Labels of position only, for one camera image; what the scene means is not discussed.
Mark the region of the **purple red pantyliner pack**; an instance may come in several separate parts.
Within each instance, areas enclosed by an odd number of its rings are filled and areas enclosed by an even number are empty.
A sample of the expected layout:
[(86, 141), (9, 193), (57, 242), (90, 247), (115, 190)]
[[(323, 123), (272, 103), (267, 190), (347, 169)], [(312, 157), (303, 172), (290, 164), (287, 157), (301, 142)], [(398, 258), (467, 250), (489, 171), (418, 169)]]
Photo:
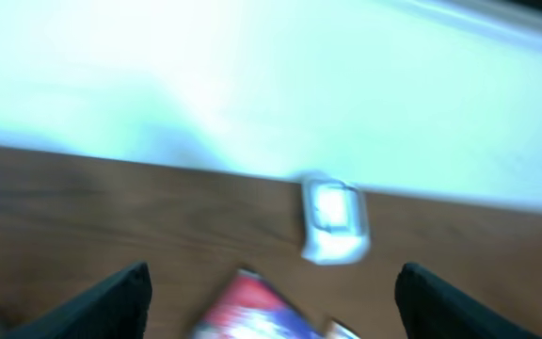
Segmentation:
[(192, 339), (320, 339), (259, 274), (240, 269), (191, 331)]

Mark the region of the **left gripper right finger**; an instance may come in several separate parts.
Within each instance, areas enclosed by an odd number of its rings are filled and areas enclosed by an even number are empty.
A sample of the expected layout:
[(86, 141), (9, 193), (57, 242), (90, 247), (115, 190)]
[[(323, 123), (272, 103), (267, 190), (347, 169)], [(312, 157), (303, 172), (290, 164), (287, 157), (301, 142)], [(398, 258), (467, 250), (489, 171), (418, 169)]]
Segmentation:
[(416, 263), (403, 265), (394, 297), (409, 339), (538, 338)]

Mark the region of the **orange Kleenex tissue pack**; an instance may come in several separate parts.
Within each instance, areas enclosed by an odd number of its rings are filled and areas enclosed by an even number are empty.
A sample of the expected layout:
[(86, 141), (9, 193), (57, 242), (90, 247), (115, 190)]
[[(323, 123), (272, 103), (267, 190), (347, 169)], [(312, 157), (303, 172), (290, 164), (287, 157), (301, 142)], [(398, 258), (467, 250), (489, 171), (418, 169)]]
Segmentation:
[(360, 339), (360, 337), (344, 324), (331, 320), (323, 336), (324, 339)]

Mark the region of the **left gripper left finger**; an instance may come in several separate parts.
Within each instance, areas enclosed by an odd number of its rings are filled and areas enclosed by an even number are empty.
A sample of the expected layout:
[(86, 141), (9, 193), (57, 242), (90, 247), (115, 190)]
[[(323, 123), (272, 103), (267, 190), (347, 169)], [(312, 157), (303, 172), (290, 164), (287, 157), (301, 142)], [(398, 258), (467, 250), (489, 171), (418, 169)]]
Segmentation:
[(48, 314), (7, 333), (8, 339), (142, 339), (151, 305), (148, 264), (112, 274)]

